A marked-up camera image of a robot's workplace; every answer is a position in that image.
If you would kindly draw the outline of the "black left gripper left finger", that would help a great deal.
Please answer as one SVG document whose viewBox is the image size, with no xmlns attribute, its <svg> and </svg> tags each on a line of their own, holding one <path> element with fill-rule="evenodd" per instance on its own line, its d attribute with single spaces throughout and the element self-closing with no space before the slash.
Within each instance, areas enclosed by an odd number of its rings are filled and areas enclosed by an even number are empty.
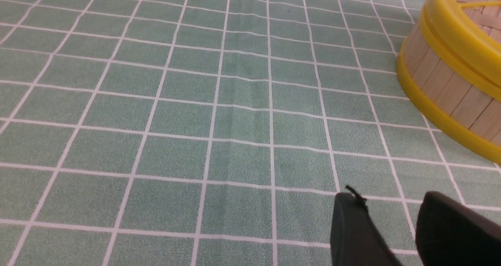
<svg viewBox="0 0 501 266">
<path fill-rule="evenodd" d="M 367 199 L 354 188 L 335 196 L 330 234 L 334 266 L 400 266 L 372 221 Z"/>
</svg>

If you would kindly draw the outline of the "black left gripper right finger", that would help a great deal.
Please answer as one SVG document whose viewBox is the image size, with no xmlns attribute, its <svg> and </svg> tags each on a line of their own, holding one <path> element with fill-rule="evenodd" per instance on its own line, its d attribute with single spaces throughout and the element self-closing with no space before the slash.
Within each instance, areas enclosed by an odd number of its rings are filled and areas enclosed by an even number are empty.
<svg viewBox="0 0 501 266">
<path fill-rule="evenodd" d="M 424 266 L 499 266 L 501 227 L 448 196 L 428 191 L 415 236 Z"/>
</svg>

